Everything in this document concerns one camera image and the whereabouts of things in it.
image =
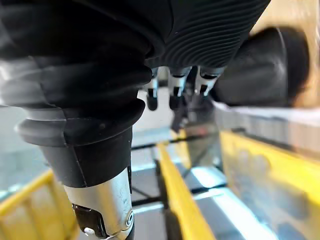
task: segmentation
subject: robotic hand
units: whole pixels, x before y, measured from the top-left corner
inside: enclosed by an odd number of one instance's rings
[[[207,94],[269,1],[0,1],[0,104],[26,110],[17,130],[41,148],[91,240],[134,238],[132,125],[151,69],[168,66],[179,83],[200,66]]]

